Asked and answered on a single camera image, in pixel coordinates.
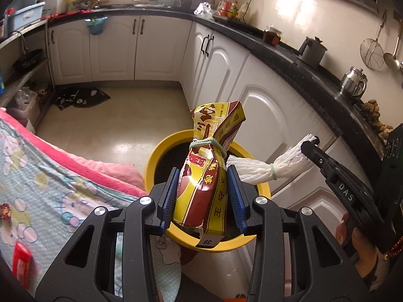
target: strainer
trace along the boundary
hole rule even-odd
[[[386,22],[386,11],[383,13],[382,20],[379,23],[378,34],[375,39],[365,39],[362,41],[359,48],[361,54],[361,59],[364,64],[370,69],[379,69],[384,64],[383,59],[383,49],[378,43],[380,33],[382,32],[383,26]]]

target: blue hanging basket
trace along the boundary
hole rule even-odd
[[[99,35],[105,29],[106,20],[108,17],[86,19],[87,27],[91,35]]]

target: white wall tile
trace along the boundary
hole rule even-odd
[[[351,66],[363,68],[368,87],[362,100],[375,98],[380,106],[380,120],[396,127],[403,122],[403,75],[386,65],[371,70],[359,53],[364,39],[375,38],[385,9],[388,19],[379,43],[384,52],[394,50],[398,23],[392,18],[393,5],[390,0],[380,0],[378,8],[380,16],[346,0],[252,0],[245,20],[261,30],[274,25],[283,32],[282,41],[295,49],[306,36],[319,37],[328,49],[321,65],[338,78]],[[403,49],[398,50],[397,58],[403,59]]]

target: black countertop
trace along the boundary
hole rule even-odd
[[[262,39],[231,28],[229,25],[206,20],[173,8],[100,8],[91,13],[72,14],[54,19],[49,22],[49,27],[86,18],[122,15],[165,16],[196,21],[245,47],[297,90],[332,131],[344,138],[371,184],[375,185],[377,182],[384,145],[362,118],[358,108],[338,93],[335,78],[326,75],[325,69],[318,71],[306,65],[295,54],[295,50],[285,44],[272,47],[264,43]]]

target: green string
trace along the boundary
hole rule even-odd
[[[212,138],[212,137],[205,138],[204,140],[194,141],[194,142],[190,143],[190,147],[191,148],[196,148],[196,147],[203,146],[203,145],[206,145],[206,144],[214,145],[215,147],[217,147],[220,150],[220,152],[222,154],[222,157],[224,159],[226,158],[225,149],[222,147],[222,145],[215,138]]]
[[[273,180],[277,180],[276,173],[275,173],[275,166],[272,163],[270,164],[270,170],[271,170],[272,175],[273,175]]]

